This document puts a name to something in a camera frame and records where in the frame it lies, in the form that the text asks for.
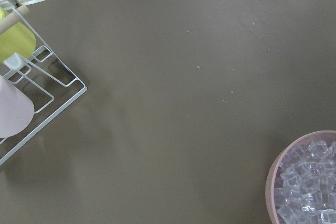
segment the wooden handle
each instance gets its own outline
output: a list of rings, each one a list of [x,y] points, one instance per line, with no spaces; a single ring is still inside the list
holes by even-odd
[[[16,9],[22,16],[26,16],[30,13],[27,6],[22,5]],[[14,26],[20,21],[19,16],[15,12],[11,12],[6,17],[0,20],[0,34],[7,31],[10,27]]]

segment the wire rack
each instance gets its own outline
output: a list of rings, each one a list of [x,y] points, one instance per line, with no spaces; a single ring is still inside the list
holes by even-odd
[[[87,90],[29,22],[19,12],[13,11],[35,34],[38,47],[29,59],[22,57],[25,65],[19,71],[9,71],[1,65],[0,74],[32,100],[35,112],[23,131],[0,138],[0,165]]]

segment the table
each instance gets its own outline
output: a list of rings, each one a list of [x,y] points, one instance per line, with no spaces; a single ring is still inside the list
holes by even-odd
[[[0,171],[1,223],[270,223],[265,180],[335,129],[336,0],[49,0],[88,91]]]

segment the pink bowl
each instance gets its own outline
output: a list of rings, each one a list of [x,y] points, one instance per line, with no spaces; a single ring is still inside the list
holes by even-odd
[[[274,204],[274,182],[277,175],[277,170],[279,168],[279,164],[283,156],[289,151],[289,149],[296,145],[309,145],[312,140],[324,140],[327,145],[331,145],[333,141],[336,141],[336,131],[316,131],[295,140],[280,153],[280,155],[273,162],[272,167],[268,172],[265,196],[268,214],[273,224],[280,224]]]

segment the white cup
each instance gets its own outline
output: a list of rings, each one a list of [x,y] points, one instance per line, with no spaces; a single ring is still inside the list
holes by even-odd
[[[33,102],[0,75],[0,137],[21,132],[33,116]]]

